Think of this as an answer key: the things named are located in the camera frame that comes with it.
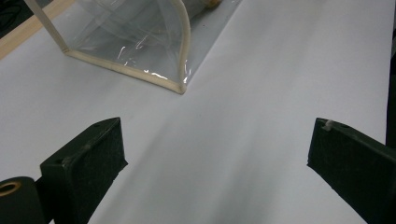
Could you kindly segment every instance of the plastic wrap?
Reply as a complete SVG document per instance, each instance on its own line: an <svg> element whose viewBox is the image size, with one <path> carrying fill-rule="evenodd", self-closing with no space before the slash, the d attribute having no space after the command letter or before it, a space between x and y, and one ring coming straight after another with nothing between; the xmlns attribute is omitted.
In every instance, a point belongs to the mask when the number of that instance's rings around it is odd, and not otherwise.
<svg viewBox="0 0 396 224"><path fill-rule="evenodd" d="M65 54L183 93L240 0L76 0L61 21L25 1Z"/></svg>

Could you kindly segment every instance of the transparent plastic bag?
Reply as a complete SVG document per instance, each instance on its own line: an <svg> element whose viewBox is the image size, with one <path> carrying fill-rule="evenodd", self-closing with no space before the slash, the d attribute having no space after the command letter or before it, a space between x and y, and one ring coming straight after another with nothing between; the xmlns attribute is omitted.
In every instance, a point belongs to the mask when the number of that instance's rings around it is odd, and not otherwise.
<svg viewBox="0 0 396 224"><path fill-rule="evenodd" d="M222 0L208 9L219 0L76 0L65 17L50 21L35 0L25 2L66 55L178 93L239 4Z"/></svg>

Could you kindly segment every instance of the white table surface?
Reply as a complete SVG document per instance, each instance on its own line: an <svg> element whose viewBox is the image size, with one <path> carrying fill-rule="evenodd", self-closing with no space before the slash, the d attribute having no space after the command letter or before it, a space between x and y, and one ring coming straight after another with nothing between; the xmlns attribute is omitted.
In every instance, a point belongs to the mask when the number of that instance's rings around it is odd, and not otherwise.
<svg viewBox="0 0 396 224"><path fill-rule="evenodd" d="M364 223L307 153L317 117L384 143L394 4L244 0L182 96L41 30L0 62L0 179L121 117L130 164L91 224Z"/></svg>

